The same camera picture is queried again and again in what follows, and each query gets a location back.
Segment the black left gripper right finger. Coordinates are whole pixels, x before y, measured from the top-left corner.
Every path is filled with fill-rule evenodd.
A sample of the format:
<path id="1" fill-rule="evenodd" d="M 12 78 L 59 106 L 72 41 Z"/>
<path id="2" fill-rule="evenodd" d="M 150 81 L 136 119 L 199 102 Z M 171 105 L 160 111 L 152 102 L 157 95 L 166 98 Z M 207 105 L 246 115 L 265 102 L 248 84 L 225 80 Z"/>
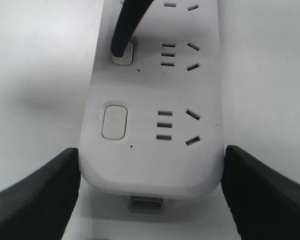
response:
<path id="1" fill-rule="evenodd" d="M 221 188 L 242 240 L 300 240 L 300 184 L 229 145 Z"/>

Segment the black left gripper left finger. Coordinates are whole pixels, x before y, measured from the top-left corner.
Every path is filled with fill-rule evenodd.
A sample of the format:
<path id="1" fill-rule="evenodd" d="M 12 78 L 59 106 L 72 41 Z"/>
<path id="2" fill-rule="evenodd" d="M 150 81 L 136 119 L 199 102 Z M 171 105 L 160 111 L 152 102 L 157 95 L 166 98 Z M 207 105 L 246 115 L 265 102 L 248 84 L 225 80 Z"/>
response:
<path id="1" fill-rule="evenodd" d="M 60 240 L 79 196 L 77 148 L 0 191 L 0 240 Z"/>

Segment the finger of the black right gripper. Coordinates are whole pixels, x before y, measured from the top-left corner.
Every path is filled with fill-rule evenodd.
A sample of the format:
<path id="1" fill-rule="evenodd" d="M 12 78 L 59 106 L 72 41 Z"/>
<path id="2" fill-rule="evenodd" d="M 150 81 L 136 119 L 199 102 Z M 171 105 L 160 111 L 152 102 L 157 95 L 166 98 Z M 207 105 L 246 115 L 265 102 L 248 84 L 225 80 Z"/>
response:
<path id="1" fill-rule="evenodd" d="M 114 57 L 121 58 L 136 28 L 150 7 L 150 0 L 125 0 L 123 2 L 110 50 Z"/>

